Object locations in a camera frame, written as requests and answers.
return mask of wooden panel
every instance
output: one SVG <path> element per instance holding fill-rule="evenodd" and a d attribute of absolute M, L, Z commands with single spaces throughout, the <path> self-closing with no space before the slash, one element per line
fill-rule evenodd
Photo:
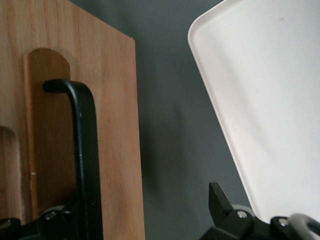
<path fill-rule="evenodd" d="M 20 153 L 15 134 L 0 126 L 0 219 L 22 218 Z"/>
<path fill-rule="evenodd" d="M 26 220 L 32 198 L 22 58 L 50 48 L 70 64 L 71 80 L 94 96 L 104 239 L 143 240 L 134 40 L 66 0 L 1 0 L 0 32 L 0 126 L 20 144 Z"/>
<path fill-rule="evenodd" d="M 72 114 L 66 94 L 45 93 L 42 83 L 70 79 L 67 60 L 48 48 L 24 57 L 32 214 L 66 204 L 76 195 Z"/>

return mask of bolt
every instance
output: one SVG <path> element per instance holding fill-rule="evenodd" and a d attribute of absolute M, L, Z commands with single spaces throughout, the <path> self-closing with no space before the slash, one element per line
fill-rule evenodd
<path fill-rule="evenodd" d="M 237 214 L 241 219 L 246 219 L 248 217 L 248 215 L 244 211 L 238 211 Z"/>
<path fill-rule="evenodd" d="M 8 219 L 7 221 L 5 221 L 5 222 L 3 222 L 3 223 L 0 224 L 0 229 L 8 228 L 8 227 L 11 226 L 11 224 L 12 224 L 12 223 L 11 223 L 11 220 Z"/>
<path fill-rule="evenodd" d="M 56 214 L 54 211 L 52 211 L 52 212 L 48 212 L 48 213 L 44 216 L 44 218 L 45 218 L 46 220 L 51 220 L 51 219 L 53 219 L 56 215 L 57 215 L 57 214 Z"/>
<path fill-rule="evenodd" d="M 282 227 L 285 227 L 288 225 L 288 220 L 287 219 L 284 219 L 284 218 L 279 218 L 279 223 Z"/>

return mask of gray wall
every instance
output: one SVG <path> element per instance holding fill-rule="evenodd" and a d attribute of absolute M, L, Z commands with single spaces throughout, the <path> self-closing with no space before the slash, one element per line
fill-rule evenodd
<path fill-rule="evenodd" d="M 197 240 L 213 225 L 209 182 L 249 205 L 187 42 L 220 0 L 72 0 L 133 37 L 147 240 Z"/>

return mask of white plastic tray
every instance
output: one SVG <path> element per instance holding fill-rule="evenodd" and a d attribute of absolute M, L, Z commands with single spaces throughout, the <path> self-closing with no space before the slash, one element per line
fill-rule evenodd
<path fill-rule="evenodd" d="M 257 216 L 320 221 L 320 0 L 225 0 L 188 41 Z"/>

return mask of black clamp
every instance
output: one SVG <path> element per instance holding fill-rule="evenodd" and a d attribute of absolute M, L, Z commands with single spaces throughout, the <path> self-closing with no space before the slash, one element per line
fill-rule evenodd
<path fill-rule="evenodd" d="M 214 225 L 200 240 L 316 240 L 320 223 L 303 215 L 275 216 L 270 224 L 243 209 L 234 209 L 218 183 L 209 185 L 209 210 Z"/>

